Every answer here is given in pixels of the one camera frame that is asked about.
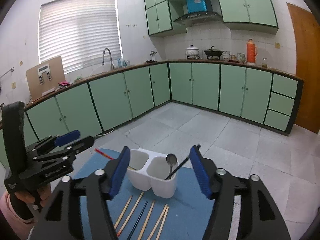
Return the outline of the person left hand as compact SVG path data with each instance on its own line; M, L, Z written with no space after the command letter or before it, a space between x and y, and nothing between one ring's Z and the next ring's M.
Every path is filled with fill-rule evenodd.
M35 197L40 197L40 205L42 207L45 207L47 204L50 196L52 195L52 189L51 185L47 184L44 186L41 186L36 191L17 191L15 192L15 196L25 202L26 204L33 204L35 203L36 199Z

